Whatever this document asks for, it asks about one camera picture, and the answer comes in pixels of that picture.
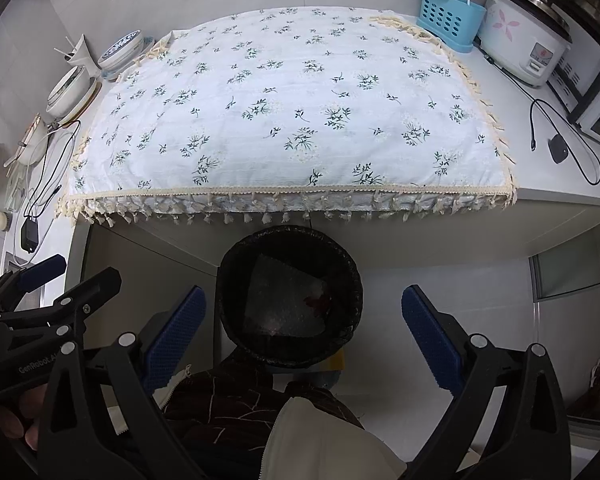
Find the human hand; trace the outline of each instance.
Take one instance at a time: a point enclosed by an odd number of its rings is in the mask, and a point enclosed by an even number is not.
[[[46,384],[27,390],[18,400],[18,408],[23,418],[33,420],[33,424],[25,431],[20,419],[7,407],[0,404],[0,429],[7,438],[22,438],[34,451],[38,450],[38,427],[40,412],[45,400]]]

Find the blue and white bowl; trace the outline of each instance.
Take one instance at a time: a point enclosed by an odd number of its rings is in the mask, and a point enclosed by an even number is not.
[[[103,70],[107,70],[113,66],[116,66],[122,60],[134,52],[138,46],[142,43],[143,36],[142,30],[135,30],[130,32],[123,38],[120,38],[113,45],[111,45],[98,60],[98,64]]]

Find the blue gripper pad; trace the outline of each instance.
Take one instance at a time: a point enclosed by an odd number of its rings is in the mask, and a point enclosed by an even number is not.
[[[66,271],[66,261],[60,254],[35,264],[20,272],[17,287],[21,292],[33,292],[45,283],[62,276]]]
[[[148,394],[169,383],[176,366],[205,319],[204,291],[194,287],[175,309],[162,331],[144,353],[142,387]]]
[[[457,397],[464,389],[462,357],[413,286],[402,294],[402,317],[416,339],[438,386]]]

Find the countertop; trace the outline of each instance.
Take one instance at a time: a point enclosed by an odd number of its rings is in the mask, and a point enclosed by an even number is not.
[[[534,111],[537,148],[530,149],[529,108],[531,101],[495,66],[490,64],[476,48],[469,54],[457,54],[458,58],[472,71],[472,77],[480,84],[482,98],[491,102],[490,111],[505,128],[504,137],[509,144],[509,154],[515,161],[514,177],[519,186],[518,198],[523,200],[546,200],[551,202],[570,202],[586,205],[600,205],[600,184],[590,186],[580,174],[573,157],[569,156],[561,164],[555,164],[548,148],[548,141],[555,135],[551,124],[540,110]],[[105,82],[96,100],[80,118],[80,134],[90,127],[104,96],[114,84]],[[528,88],[534,97],[551,103],[563,113],[563,108],[552,90],[544,85],[540,88]],[[598,165],[581,140],[559,119],[555,118],[558,129],[571,149],[578,157],[590,180],[595,181]],[[600,144],[585,137],[589,145],[600,158]],[[65,136],[55,136],[51,142],[47,165],[55,165],[66,140]],[[42,166],[38,164],[32,170],[31,181],[36,182]],[[4,239],[0,274],[4,272],[5,259],[14,252],[20,259],[28,261],[30,255],[20,248],[20,228],[24,219],[21,210],[17,222],[11,220],[9,231]],[[68,263],[65,275],[53,280],[45,287],[42,301],[45,304],[63,294],[80,282],[82,260],[86,248],[89,224],[79,219],[76,225],[65,217],[54,218],[54,208],[49,207],[38,219],[38,229],[42,236],[48,229],[45,239],[33,258],[35,264],[54,254],[62,254]]]

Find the power adapter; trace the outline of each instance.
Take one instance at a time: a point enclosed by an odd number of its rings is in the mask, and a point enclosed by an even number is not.
[[[33,253],[38,247],[38,222],[27,218],[20,229],[20,246],[27,253]]]

